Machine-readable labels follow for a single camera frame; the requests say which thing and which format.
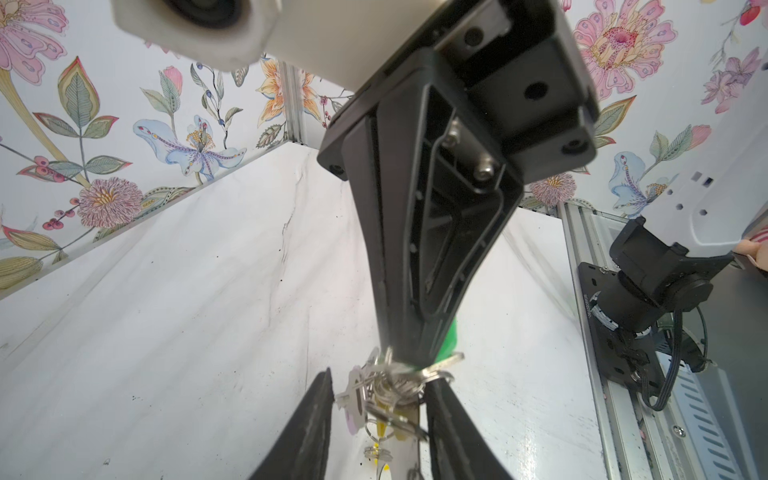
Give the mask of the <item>metal keyring disc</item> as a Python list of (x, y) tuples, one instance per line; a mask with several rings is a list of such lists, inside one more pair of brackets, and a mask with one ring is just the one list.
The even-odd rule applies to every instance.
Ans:
[(389, 439), (384, 448), (390, 452), (391, 462), (383, 475), (389, 474), (392, 479), (424, 477), (421, 447), (427, 444), (429, 435), (420, 417), (426, 385), (436, 380), (453, 381), (449, 369), (464, 358), (463, 353), (454, 352), (442, 362), (416, 368), (395, 361), (391, 348), (374, 348), (363, 365), (352, 368), (346, 389), (335, 395), (335, 404), (345, 412), (353, 434), (364, 431), (369, 438), (369, 420), (387, 426), (385, 435)]

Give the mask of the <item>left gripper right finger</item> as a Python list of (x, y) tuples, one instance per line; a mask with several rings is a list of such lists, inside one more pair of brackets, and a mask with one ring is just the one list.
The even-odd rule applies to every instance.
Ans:
[(512, 479), (446, 380), (428, 383), (425, 399), (434, 479)]

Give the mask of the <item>yellow key tag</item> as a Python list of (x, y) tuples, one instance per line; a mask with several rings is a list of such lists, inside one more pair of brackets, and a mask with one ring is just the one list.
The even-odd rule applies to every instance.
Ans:
[(383, 472), (388, 469), (391, 462), (391, 454), (384, 448), (384, 443), (389, 439), (385, 435), (387, 426), (378, 420), (369, 420), (366, 424), (366, 432), (373, 445), (366, 450), (366, 457), (374, 462), (376, 467), (376, 479), (380, 479)]

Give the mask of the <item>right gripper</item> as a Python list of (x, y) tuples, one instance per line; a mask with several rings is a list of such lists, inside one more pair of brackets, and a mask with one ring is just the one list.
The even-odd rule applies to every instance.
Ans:
[(382, 346), (425, 367), (521, 199), (502, 153), (526, 184), (585, 166), (599, 107), (555, 1), (446, 1), (415, 38), (448, 63), (423, 48), (376, 78), (318, 162), (350, 185)]

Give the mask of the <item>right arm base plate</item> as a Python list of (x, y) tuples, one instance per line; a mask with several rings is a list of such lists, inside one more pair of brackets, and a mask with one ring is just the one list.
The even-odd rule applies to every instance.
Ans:
[(674, 313), (639, 333), (620, 327), (597, 304), (618, 273), (586, 262), (577, 272), (599, 373), (638, 393), (650, 409), (663, 410), (684, 369), (700, 373), (708, 366), (708, 335), (695, 340)]

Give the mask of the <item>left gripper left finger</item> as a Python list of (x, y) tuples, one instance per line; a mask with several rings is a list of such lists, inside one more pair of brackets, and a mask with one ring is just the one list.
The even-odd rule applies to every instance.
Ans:
[(314, 378), (285, 428), (250, 480), (321, 480), (331, 441), (331, 370)]

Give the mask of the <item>green key tag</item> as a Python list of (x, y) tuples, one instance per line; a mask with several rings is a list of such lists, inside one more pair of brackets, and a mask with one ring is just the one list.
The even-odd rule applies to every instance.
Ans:
[(457, 320), (454, 319), (445, 335), (445, 338), (443, 339), (443, 342), (435, 358), (435, 362), (436, 363), (442, 362), (448, 359), (450, 356), (452, 356), (456, 349), (457, 343), (458, 343)]

